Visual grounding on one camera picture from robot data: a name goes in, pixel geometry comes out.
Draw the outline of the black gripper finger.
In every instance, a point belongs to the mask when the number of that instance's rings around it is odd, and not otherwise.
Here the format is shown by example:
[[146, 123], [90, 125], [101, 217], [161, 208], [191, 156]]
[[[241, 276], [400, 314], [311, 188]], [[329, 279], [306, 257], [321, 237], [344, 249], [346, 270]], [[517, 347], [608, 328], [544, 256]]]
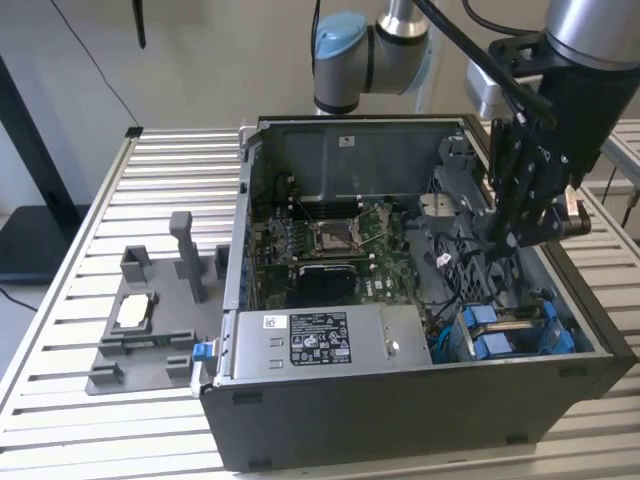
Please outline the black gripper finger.
[[559, 196], [534, 200], [525, 195], [504, 199], [508, 222], [504, 243], [510, 249], [544, 243], [560, 237], [567, 218], [566, 207]]
[[523, 239], [521, 230], [530, 216], [531, 138], [529, 130], [517, 121], [497, 118], [491, 123], [489, 180], [495, 212], [487, 230], [488, 255], [503, 258], [515, 249], [508, 237]]

